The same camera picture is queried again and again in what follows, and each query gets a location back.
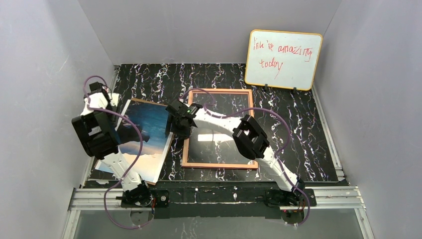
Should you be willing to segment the clear acrylic sheet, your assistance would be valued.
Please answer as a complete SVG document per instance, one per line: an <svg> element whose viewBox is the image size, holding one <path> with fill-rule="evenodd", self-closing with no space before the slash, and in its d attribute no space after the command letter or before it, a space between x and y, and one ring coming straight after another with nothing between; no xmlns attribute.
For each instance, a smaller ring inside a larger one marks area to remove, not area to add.
<svg viewBox="0 0 422 239"><path fill-rule="evenodd" d="M208 106L210 111L229 115L248 107L246 94L212 94L200 93L193 95L193 103ZM244 158L237 151L234 140L230 135L207 128L193 127L189 139L189 163L230 163L248 164L251 160Z"/></svg>

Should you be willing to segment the pink wooden photo frame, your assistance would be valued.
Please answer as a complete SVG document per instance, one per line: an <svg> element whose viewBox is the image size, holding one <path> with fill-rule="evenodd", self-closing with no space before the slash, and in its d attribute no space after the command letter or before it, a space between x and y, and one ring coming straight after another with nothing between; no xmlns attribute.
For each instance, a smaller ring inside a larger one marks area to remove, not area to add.
<svg viewBox="0 0 422 239"><path fill-rule="evenodd" d="M250 89L200 89L200 88L192 88L187 90L181 98L184 99L186 95L188 95L188 103L191 104L193 102L193 95L194 93L210 93L212 94L246 94L248 96L248 107L253 106L252 100L252 90ZM188 162L189 156L189 139L184 140L183 144L183 154L182 154L182 167L191 167L191 168L224 168L224 169L258 169L258 163L255 161L250 161L248 164L226 164L226 163L189 163Z"/></svg>

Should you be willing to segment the sky and sea photo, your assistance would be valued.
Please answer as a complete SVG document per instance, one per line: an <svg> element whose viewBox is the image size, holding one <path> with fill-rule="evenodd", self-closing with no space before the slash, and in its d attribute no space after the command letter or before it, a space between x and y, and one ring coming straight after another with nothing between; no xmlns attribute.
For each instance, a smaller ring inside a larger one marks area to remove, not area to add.
<svg viewBox="0 0 422 239"><path fill-rule="evenodd" d="M143 143L141 156L133 166L133 170L150 185L155 185L159 179L173 134L165 134L168 113L166 105L144 101L140 99L127 100L122 115L138 124L149 134L148 142L128 142L120 145L120 150L129 164L131 164Z"/></svg>

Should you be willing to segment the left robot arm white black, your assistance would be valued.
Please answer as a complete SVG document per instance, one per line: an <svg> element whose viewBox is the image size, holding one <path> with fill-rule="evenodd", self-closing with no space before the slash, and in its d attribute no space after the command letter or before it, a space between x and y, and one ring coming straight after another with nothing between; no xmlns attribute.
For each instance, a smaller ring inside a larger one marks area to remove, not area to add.
<svg viewBox="0 0 422 239"><path fill-rule="evenodd" d="M71 120L83 149L90 157L102 161L121 181L126 193L144 193L148 186L141 176L130 168L119 146L121 144L115 125L118 94L109 93L106 85L94 82L84 97L82 113Z"/></svg>

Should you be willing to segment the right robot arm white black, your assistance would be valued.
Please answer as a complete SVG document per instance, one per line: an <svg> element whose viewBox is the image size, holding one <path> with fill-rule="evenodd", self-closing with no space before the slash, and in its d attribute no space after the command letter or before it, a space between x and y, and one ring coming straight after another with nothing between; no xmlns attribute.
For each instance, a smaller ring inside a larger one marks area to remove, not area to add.
<svg viewBox="0 0 422 239"><path fill-rule="evenodd" d="M205 128L230 136L238 152L248 160L258 162L261 169L272 176L282 191L301 192L305 184L276 157L268 136L257 120L249 114L239 113L226 116L206 110L199 104L185 104L174 100L166 107L168 112L166 131L181 138L189 138L191 128Z"/></svg>

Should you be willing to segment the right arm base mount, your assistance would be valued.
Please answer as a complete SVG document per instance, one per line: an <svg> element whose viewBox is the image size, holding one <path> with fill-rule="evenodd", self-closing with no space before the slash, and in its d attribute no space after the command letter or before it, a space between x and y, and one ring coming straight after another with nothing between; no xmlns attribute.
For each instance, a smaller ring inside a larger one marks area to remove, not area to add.
<svg viewBox="0 0 422 239"><path fill-rule="evenodd" d="M297 210L303 210L307 207L305 197L299 193L299 196L292 192L281 190L266 190L263 201L269 207L296 207Z"/></svg>

